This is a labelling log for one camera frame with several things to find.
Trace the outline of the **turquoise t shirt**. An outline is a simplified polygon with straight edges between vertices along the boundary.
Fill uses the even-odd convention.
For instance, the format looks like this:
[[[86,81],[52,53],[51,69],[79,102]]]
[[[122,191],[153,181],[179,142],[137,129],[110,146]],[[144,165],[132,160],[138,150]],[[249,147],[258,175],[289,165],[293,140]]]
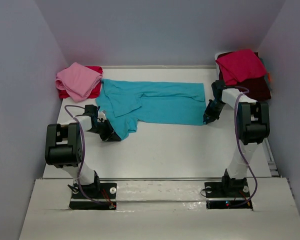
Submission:
[[[203,83],[104,79],[96,104],[121,140],[138,122],[202,126],[206,110]]]

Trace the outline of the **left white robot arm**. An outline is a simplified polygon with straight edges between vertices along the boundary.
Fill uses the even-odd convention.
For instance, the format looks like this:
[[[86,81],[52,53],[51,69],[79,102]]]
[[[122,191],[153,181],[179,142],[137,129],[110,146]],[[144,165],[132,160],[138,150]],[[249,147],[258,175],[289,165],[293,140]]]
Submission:
[[[70,187],[73,193],[80,192],[83,196],[95,198],[102,187],[96,171],[85,163],[84,133],[99,135],[103,142],[120,142],[122,139],[99,106],[89,104],[82,109],[82,114],[71,114],[71,120],[66,123],[47,126],[45,162],[62,169],[73,178],[74,186]]]

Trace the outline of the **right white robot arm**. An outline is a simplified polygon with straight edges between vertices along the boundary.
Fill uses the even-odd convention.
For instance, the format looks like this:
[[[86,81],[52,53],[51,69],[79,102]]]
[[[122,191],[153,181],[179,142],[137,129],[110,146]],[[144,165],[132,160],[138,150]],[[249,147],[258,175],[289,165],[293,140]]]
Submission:
[[[240,192],[249,193],[247,173],[257,147],[270,134],[269,106],[247,96],[245,87],[226,86],[223,80],[211,84],[214,99],[210,99],[203,114],[203,123],[220,118],[225,105],[233,108],[236,149],[219,182],[206,182],[208,198],[234,198]]]

